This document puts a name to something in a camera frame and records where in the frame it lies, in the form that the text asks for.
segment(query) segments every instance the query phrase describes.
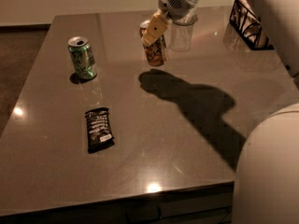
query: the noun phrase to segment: black wire basket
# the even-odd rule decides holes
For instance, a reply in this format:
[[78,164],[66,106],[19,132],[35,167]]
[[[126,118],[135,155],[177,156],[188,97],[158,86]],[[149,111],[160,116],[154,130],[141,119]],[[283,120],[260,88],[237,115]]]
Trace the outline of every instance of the black wire basket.
[[230,23],[250,49],[274,49],[247,0],[235,0]]

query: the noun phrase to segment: label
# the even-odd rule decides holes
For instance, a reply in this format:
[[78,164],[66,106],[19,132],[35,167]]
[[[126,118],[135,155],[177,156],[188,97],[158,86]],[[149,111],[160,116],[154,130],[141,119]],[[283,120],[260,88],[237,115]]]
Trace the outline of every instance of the label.
[[89,65],[94,65],[95,61],[94,61],[94,57],[93,57],[93,51],[92,51],[92,47],[89,47],[87,49],[87,56],[89,58]]
[[100,141],[103,143],[103,142],[106,142],[110,138],[112,138],[112,135],[111,134],[107,134],[105,136],[100,137]]

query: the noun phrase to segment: green soda can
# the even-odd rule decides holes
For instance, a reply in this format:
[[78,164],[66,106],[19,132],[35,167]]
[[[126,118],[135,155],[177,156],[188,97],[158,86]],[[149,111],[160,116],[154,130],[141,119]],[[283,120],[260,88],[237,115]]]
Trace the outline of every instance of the green soda can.
[[96,65],[93,50],[84,36],[74,36],[68,40],[70,52],[76,74],[80,79],[93,79],[96,77]]

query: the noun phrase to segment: can lid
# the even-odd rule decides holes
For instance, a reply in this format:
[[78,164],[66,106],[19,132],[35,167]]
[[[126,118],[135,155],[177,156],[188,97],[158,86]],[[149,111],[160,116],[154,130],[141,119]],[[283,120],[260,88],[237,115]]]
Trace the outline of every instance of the can lid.
[[88,39],[84,36],[74,36],[68,40],[68,45],[71,47],[79,48],[86,45],[87,42]]
[[140,28],[147,29],[148,26],[149,26],[149,24],[150,24],[150,19],[145,20],[145,21],[142,21],[142,22],[140,23]]

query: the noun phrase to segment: gray table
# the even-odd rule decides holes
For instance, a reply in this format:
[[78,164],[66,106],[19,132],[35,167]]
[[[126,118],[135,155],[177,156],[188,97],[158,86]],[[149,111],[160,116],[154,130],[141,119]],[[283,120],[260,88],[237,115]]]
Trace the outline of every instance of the gray table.
[[[250,51],[230,7],[198,9],[188,52],[150,67],[123,12],[57,16],[0,140],[0,215],[234,181],[240,148],[299,94],[275,51]],[[73,84],[67,41],[89,38],[98,77]],[[170,43],[171,29],[165,34]],[[84,112],[108,107],[115,145],[87,152]]]

